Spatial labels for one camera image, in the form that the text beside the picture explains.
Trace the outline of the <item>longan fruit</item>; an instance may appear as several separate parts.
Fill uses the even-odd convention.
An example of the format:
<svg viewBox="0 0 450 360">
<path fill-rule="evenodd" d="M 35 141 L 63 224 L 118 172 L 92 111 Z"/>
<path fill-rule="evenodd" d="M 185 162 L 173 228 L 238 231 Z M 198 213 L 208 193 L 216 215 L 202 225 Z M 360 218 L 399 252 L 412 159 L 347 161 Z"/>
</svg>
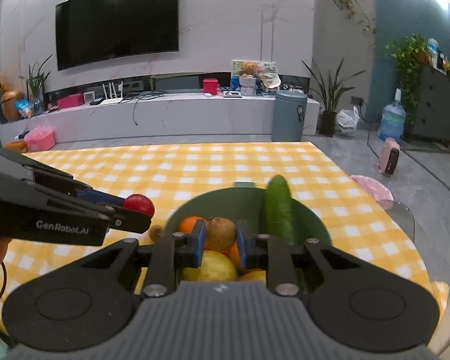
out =
<svg viewBox="0 0 450 360">
<path fill-rule="evenodd" d="M 163 232 L 163 227 L 161 225 L 153 225 L 148 230 L 148 235 L 153 243 L 157 243 L 159 238 L 161 237 L 161 233 Z"/>
<path fill-rule="evenodd" d="M 236 225 L 229 219 L 212 217 L 206 222 L 205 247 L 209 250 L 227 250 L 236 242 Z"/>
</svg>

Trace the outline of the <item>red tomato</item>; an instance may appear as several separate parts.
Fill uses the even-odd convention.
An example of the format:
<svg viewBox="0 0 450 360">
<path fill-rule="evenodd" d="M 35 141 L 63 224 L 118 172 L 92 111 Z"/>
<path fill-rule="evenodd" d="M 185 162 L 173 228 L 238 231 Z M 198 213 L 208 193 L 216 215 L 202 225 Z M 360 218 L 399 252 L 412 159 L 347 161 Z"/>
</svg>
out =
<svg viewBox="0 0 450 360">
<path fill-rule="evenodd" d="M 150 218 L 153 218 L 155 214 L 155 206 L 153 205 L 153 202 L 145 195 L 141 195 L 138 193 L 132 194 L 127 197 L 123 201 L 122 207 L 130 211 L 136 211 L 145 214 Z"/>
</svg>

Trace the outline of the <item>pink storage basket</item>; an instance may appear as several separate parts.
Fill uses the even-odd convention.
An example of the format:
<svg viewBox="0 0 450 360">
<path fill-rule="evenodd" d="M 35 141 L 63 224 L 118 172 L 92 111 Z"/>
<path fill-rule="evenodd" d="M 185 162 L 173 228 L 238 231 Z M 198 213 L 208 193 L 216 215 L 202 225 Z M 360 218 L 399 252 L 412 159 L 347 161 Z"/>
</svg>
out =
<svg viewBox="0 0 450 360">
<path fill-rule="evenodd" d="M 29 152 L 50 150 L 55 146 L 55 133 L 49 126 L 35 127 L 24 136 L 26 148 Z"/>
</svg>

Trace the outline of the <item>yellow pear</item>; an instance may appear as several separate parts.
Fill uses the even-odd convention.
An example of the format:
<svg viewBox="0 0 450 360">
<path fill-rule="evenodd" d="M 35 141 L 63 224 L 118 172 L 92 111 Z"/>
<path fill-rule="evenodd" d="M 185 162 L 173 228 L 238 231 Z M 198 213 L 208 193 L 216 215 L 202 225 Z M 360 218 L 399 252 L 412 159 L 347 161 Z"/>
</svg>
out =
<svg viewBox="0 0 450 360">
<path fill-rule="evenodd" d="M 229 282 L 236 281 L 238 272 L 230 258 L 212 250 L 205 250 L 198 268 L 186 267 L 181 271 L 182 281 Z"/>
</svg>

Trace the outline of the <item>green cucumber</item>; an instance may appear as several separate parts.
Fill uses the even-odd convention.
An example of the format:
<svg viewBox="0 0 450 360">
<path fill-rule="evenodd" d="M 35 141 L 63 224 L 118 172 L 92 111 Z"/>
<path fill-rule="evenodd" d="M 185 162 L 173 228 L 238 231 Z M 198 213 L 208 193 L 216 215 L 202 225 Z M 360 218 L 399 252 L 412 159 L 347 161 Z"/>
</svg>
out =
<svg viewBox="0 0 450 360">
<path fill-rule="evenodd" d="M 266 233 L 277 236 L 288 245 L 297 242 L 293 199 L 287 180 L 274 175 L 268 182 L 263 196 Z"/>
</svg>

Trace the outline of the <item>green colander bowl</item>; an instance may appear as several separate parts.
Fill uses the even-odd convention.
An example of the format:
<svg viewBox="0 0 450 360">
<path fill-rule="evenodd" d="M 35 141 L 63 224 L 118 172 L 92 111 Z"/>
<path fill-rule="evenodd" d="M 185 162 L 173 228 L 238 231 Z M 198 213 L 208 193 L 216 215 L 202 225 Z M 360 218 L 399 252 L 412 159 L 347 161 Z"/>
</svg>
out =
<svg viewBox="0 0 450 360">
<path fill-rule="evenodd" d="M 234 223 L 242 220 L 247 222 L 252 233 L 264 233 L 266 231 L 264 193 L 264 189 L 257 188 L 252 183 L 238 183 L 233 187 L 203 193 L 181 205 L 169 217 L 161 234 L 165 236 L 177 232 L 182 220 L 190 216 L 204 219 L 222 217 Z M 292 214 L 300 244 L 309 238 L 316 238 L 327 245 L 332 243 L 321 219 L 296 199 L 292 199 Z"/>
</svg>

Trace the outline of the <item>small left potted plant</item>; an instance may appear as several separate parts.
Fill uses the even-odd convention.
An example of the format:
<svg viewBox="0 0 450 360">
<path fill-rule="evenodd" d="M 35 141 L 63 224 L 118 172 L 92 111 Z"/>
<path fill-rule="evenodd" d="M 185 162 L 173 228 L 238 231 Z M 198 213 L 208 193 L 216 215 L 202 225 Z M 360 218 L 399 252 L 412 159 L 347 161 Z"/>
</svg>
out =
<svg viewBox="0 0 450 360">
<path fill-rule="evenodd" d="M 31 104 L 33 116 L 40 116 L 44 113 L 44 86 L 50 72 L 44 72 L 44 65 L 53 57 L 49 55 L 43 63 L 37 61 L 33 65 L 28 65 L 28 99 Z"/>
</svg>

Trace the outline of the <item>yellow checkered tablecloth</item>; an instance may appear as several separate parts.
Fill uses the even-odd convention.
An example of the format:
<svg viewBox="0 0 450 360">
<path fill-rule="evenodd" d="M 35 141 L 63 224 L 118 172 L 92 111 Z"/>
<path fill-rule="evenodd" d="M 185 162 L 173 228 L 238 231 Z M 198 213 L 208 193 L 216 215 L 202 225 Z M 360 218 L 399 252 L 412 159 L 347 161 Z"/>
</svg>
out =
<svg viewBox="0 0 450 360">
<path fill-rule="evenodd" d="M 335 247 L 423 286 L 446 308 L 449 286 L 429 278 L 406 233 L 309 142 L 134 145 L 44 151 L 34 159 L 108 194 L 145 195 L 159 225 L 195 196 L 237 181 L 263 188 L 281 175 L 293 197 L 322 220 Z"/>
</svg>

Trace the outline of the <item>white wifi router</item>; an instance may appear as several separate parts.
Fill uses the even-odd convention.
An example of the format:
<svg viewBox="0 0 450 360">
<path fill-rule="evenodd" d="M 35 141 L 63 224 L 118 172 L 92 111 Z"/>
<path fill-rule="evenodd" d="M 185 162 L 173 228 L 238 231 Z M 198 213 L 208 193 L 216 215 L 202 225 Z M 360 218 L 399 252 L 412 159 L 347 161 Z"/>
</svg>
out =
<svg viewBox="0 0 450 360">
<path fill-rule="evenodd" d="M 112 81 L 109 82 L 107 85 L 103 84 L 102 90 L 104 96 L 100 102 L 100 105 L 118 104 L 124 100 L 122 81 L 117 85 Z"/>
</svg>

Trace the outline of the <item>grey-blue trash bin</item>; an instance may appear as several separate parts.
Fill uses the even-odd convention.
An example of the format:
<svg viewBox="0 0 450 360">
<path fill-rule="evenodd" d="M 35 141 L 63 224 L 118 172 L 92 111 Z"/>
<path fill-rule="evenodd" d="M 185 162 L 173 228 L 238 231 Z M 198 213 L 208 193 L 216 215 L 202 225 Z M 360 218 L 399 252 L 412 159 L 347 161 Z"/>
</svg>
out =
<svg viewBox="0 0 450 360">
<path fill-rule="evenodd" d="M 275 93 L 271 140 L 295 142 L 302 140 L 308 97 L 300 91 L 278 90 Z"/>
</svg>

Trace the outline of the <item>pink small heater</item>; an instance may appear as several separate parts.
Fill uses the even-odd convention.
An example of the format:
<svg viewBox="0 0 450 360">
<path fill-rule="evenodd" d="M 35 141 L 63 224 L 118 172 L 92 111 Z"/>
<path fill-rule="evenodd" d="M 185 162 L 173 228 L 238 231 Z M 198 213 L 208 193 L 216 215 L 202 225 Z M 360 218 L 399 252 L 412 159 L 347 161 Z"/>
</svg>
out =
<svg viewBox="0 0 450 360">
<path fill-rule="evenodd" d="M 388 137 L 379 154 L 379 172 L 386 176 L 392 176 L 398 165 L 400 153 L 399 144 L 393 138 Z"/>
</svg>

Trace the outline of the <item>white tv console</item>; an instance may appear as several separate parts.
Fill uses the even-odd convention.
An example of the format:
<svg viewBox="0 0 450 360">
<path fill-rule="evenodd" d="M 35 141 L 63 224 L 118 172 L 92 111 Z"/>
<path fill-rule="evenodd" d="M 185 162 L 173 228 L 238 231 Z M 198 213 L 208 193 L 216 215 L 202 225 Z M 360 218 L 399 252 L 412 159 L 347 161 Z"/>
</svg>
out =
<svg viewBox="0 0 450 360">
<path fill-rule="evenodd" d="M 136 137 L 269 135 L 273 97 L 164 94 L 97 106 L 81 105 L 0 125 L 2 144 L 34 128 L 54 130 L 57 143 Z"/>
</svg>

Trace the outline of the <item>white plastic bag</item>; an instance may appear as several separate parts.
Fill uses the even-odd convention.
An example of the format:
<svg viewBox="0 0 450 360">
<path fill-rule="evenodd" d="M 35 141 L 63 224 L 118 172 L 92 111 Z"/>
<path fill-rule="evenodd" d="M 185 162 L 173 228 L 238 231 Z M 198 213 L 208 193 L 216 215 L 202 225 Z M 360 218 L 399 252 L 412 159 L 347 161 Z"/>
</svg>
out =
<svg viewBox="0 0 450 360">
<path fill-rule="evenodd" d="M 335 132 L 344 137 L 353 137 L 357 131 L 360 120 L 359 108 L 340 110 L 337 114 Z"/>
</svg>

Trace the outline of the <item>red box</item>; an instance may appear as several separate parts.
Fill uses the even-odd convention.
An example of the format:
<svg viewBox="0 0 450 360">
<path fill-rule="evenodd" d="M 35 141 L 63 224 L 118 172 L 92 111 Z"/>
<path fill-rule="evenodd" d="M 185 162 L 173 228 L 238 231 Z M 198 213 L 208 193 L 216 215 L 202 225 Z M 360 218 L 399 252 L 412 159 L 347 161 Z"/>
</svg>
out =
<svg viewBox="0 0 450 360">
<path fill-rule="evenodd" d="M 219 82 L 216 78 L 205 78 L 203 80 L 203 93 L 216 96 L 219 90 Z"/>
</svg>

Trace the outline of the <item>blue water jug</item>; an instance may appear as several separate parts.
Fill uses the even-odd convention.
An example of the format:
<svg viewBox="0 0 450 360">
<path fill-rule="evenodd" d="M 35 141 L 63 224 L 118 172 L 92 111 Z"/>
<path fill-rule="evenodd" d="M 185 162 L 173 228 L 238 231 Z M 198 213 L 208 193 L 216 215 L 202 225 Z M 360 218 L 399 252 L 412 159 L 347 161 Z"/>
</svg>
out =
<svg viewBox="0 0 450 360">
<path fill-rule="evenodd" d="M 400 142 L 406 119 L 407 114 L 401 105 L 401 90 L 396 88 L 393 102 L 383 109 L 378 131 L 379 139 L 385 141 L 387 138 L 393 138 L 396 142 Z"/>
</svg>

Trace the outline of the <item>tall potted plant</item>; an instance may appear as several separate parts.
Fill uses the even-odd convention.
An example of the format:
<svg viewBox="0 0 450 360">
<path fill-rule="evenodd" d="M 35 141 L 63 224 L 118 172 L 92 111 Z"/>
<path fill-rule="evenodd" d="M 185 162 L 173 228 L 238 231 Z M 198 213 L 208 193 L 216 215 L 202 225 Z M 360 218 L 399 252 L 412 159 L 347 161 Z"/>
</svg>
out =
<svg viewBox="0 0 450 360">
<path fill-rule="evenodd" d="M 305 69 L 309 72 L 311 80 L 318 86 L 318 88 L 309 87 L 309 90 L 313 94 L 318 95 L 324 107 L 319 126 L 319 133 L 326 137 L 333 137 L 335 134 L 338 114 L 337 107 L 340 99 L 344 94 L 355 89 L 354 86 L 348 86 L 348 82 L 366 72 L 365 70 L 360 70 L 349 74 L 348 76 L 343 76 L 341 70 L 344 62 L 345 58 L 342 57 L 335 71 L 332 72 L 331 70 L 328 70 L 328 73 L 324 75 L 314 60 L 312 60 L 310 64 L 301 61 Z"/>
</svg>

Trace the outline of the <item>black television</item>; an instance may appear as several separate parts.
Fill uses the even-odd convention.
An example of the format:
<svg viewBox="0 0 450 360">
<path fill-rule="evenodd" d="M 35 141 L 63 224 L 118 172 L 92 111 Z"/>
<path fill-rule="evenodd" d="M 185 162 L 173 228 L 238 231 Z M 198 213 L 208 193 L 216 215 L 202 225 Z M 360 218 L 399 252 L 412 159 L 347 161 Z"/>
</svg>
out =
<svg viewBox="0 0 450 360">
<path fill-rule="evenodd" d="M 179 49 L 179 0 L 68 0 L 56 5 L 57 69 Z"/>
</svg>

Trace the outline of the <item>teddy bear toy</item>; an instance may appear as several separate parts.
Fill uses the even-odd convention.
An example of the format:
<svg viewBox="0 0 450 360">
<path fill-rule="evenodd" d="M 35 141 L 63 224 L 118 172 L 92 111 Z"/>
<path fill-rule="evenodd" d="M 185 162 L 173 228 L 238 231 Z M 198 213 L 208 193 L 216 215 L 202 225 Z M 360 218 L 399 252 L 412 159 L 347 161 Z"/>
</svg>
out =
<svg viewBox="0 0 450 360">
<path fill-rule="evenodd" d="M 259 77 L 258 64 L 255 61 L 243 61 L 239 75 L 243 78 Z"/>
</svg>

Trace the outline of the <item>dark grey drawer cabinet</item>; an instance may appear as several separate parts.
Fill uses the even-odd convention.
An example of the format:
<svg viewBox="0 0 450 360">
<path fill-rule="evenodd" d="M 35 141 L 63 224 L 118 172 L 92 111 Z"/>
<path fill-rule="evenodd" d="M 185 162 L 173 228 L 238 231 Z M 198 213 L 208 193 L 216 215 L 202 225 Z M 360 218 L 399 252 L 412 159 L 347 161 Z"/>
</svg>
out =
<svg viewBox="0 0 450 360">
<path fill-rule="evenodd" d="M 422 67 L 413 116 L 413 137 L 450 140 L 450 77 L 432 67 Z"/>
</svg>

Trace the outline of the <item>leafy plant on cabinet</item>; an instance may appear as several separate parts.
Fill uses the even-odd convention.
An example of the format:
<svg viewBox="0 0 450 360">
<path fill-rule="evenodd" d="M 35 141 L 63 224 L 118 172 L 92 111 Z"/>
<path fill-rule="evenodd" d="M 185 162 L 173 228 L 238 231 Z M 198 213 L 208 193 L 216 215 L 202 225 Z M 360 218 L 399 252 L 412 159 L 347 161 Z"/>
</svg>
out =
<svg viewBox="0 0 450 360">
<path fill-rule="evenodd" d="M 396 60 L 397 87 L 401 90 L 401 104 L 412 125 L 419 104 L 419 87 L 423 68 L 433 71 L 433 55 L 422 35 L 412 34 L 390 41 L 385 52 Z"/>
</svg>

